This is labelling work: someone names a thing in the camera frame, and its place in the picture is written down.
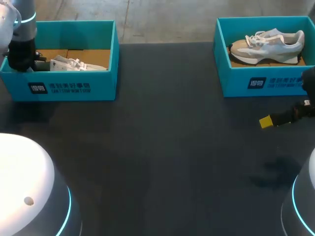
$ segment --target brown cardboard insert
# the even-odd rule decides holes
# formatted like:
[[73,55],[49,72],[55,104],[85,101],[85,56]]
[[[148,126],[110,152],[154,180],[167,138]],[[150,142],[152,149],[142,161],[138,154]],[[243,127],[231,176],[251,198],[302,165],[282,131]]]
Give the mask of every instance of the brown cardboard insert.
[[305,62],[303,57],[300,58],[299,63],[297,64],[284,64],[280,62],[276,62],[275,60],[271,59],[264,59],[260,61],[257,65],[248,65],[248,64],[243,64],[241,61],[237,60],[235,57],[233,57],[230,54],[230,50],[227,47],[226,48],[228,56],[230,58],[231,66],[232,67],[262,67],[262,66],[305,66]]
[[110,50],[62,50],[62,49],[41,49],[37,50],[47,58],[47,62],[54,59],[57,55],[64,58],[79,59],[80,61],[109,67]]

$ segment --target teal box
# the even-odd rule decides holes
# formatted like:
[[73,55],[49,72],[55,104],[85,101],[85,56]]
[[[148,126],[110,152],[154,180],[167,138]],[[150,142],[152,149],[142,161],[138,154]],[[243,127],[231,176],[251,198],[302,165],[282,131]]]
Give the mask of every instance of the teal box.
[[[108,71],[18,73],[5,59],[0,76],[14,101],[115,100],[119,60],[115,21],[37,22],[35,41],[37,49],[110,49]],[[34,85],[41,86],[41,94],[32,92]]]
[[[226,47],[245,39],[245,35],[274,28],[284,33],[305,33],[302,57],[306,66],[232,68]],[[214,55],[224,97],[306,95],[301,74],[315,65],[315,27],[307,16],[218,18]]]

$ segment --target concrete floor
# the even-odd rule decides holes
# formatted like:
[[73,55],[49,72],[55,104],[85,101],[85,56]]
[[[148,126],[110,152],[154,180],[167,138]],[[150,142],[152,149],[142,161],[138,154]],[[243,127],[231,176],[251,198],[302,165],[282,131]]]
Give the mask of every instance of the concrete floor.
[[307,15],[314,0],[36,0],[37,20],[115,20],[121,43],[212,41],[217,17]]

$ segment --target glowing light ring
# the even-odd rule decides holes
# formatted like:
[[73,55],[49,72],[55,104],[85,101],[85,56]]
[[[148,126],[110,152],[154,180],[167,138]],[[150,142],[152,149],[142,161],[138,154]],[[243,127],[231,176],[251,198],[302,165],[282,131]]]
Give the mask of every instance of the glowing light ring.
[[56,234],[56,236],[59,236],[63,232],[63,229],[65,228],[65,225],[67,224],[67,221],[68,221],[69,216],[70,216],[70,211],[71,211],[71,194],[70,194],[70,189],[69,188],[68,188],[68,192],[69,192],[69,209],[68,209],[68,213],[67,213],[67,216],[66,216],[66,218],[64,220],[63,225],[61,226],[61,228],[58,231],[58,233]]
[[27,19],[27,20],[23,20],[23,21],[21,21],[21,24],[23,24],[23,23],[27,23],[27,22],[30,22],[31,20],[33,20],[34,18],[36,17],[36,12],[34,13],[34,15],[31,17],[31,18],[29,18],[29,19]]
[[295,181],[294,181],[293,186],[292,186],[292,201],[293,201],[293,206],[294,206],[295,212],[296,212],[297,216],[299,217],[300,221],[302,222],[302,224],[305,226],[305,228],[306,228],[313,236],[315,236],[315,233],[307,226],[307,224],[304,222],[304,220],[302,219],[302,217],[301,217],[299,211],[298,211],[297,208],[296,208],[295,200],[294,200],[294,186],[295,186],[296,179],[297,179],[297,177],[295,178]]

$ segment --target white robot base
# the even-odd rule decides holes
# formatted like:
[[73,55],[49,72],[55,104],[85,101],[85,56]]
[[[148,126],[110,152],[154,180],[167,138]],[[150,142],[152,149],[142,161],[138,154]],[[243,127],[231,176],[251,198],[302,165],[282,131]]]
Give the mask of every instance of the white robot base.
[[315,150],[304,164],[281,208],[286,236],[315,236]]
[[80,236],[79,205],[36,142],[0,134],[0,235]]

